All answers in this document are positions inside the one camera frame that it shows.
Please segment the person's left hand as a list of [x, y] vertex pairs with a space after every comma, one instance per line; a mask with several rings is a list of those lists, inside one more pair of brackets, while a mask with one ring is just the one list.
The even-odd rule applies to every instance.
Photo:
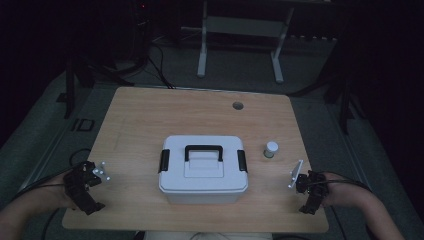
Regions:
[[64, 178], [65, 173], [53, 177], [49, 180], [46, 185], [47, 189], [52, 193], [54, 205], [59, 208], [70, 208], [73, 210], [77, 209], [77, 205], [73, 200], [65, 193]]

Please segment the black tripod stand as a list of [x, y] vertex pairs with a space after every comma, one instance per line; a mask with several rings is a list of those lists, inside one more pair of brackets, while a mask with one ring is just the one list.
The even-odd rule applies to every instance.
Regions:
[[109, 70], [85, 55], [69, 57], [65, 67], [65, 92], [61, 93], [57, 99], [58, 102], [66, 104], [64, 118], [69, 119], [75, 108], [75, 77], [80, 79], [80, 84], [83, 87], [93, 87], [94, 80], [90, 75], [90, 71], [94, 70], [119, 85], [133, 86], [132, 82], [123, 79], [123, 75], [133, 73], [137, 69], [138, 65], [135, 64], [123, 70]]
[[335, 104], [337, 100], [340, 101], [338, 125], [342, 132], [348, 135], [348, 119], [352, 116], [350, 100], [353, 82], [354, 73], [352, 71], [332, 74], [321, 73], [315, 83], [298, 91], [288, 93], [288, 96], [301, 97], [327, 85], [328, 89], [323, 96], [324, 102], [326, 104]]

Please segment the white metal stand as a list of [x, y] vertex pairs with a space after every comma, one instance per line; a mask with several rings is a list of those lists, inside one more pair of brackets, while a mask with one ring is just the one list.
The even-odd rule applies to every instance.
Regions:
[[284, 81], [284, 78], [279, 57], [282, 51], [284, 41], [287, 37], [287, 32], [293, 14], [294, 8], [290, 7], [284, 14], [283, 21], [215, 16], [210, 15], [208, 13], [208, 0], [203, 0], [201, 47], [197, 67], [197, 76], [203, 78], [206, 74], [208, 33], [270, 37], [276, 38], [278, 40], [276, 48], [270, 52], [270, 58], [274, 71], [275, 81], [278, 84], [281, 84]]

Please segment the small white-capped bottle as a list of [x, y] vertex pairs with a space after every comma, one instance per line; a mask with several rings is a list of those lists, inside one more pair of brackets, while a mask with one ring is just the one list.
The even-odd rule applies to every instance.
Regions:
[[266, 158], [273, 158], [279, 150], [279, 145], [275, 141], [269, 141], [263, 151]]

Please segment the black square floor bracket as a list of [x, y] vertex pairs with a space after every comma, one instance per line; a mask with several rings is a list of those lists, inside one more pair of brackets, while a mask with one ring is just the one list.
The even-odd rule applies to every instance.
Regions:
[[77, 118], [72, 127], [72, 131], [76, 132], [90, 132], [93, 130], [95, 126], [95, 121], [92, 119], [85, 119], [85, 118]]

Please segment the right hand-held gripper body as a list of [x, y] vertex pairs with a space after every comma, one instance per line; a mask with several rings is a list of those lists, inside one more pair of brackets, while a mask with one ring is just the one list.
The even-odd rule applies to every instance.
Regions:
[[310, 196], [324, 198], [329, 190], [326, 185], [326, 177], [322, 173], [309, 170], [307, 174], [302, 174], [303, 160], [299, 160], [294, 169], [290, 172], [290, 182], [288, 187], [295, 189], [297, 193], [308, 193]]

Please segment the person's right hand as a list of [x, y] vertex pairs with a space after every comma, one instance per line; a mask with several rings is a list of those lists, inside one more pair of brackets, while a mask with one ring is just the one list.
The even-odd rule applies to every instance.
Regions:
[[329, 194], [322, 200], [321, 206], [351, 207], [352, 202], [349, 199], [349, 185], [346, 183], [340, 183], [340, 180], [343, 180], [343, 177], [330, 172], [325, 172], [324, 176], [327, 180], [335, 180], [335, 183], [328, 184]]

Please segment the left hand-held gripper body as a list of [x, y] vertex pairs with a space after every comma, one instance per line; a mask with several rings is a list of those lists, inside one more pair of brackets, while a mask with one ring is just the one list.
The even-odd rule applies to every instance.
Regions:
[[96, 165], [94, 162], [85, 161], [72, 167], [63, 180], [67, 194], [80, 194], [87, 192], [90, 187], [111, 180], [105, 170], [105, 162]]

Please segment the white storage box black handle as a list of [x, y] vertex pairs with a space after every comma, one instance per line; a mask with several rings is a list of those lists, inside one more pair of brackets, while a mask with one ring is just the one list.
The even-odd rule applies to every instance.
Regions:
[[249, 185], [244, 146], [237, 136], [169, 136], [158, 174], [159, 189], [173, 204], [234, 203]]

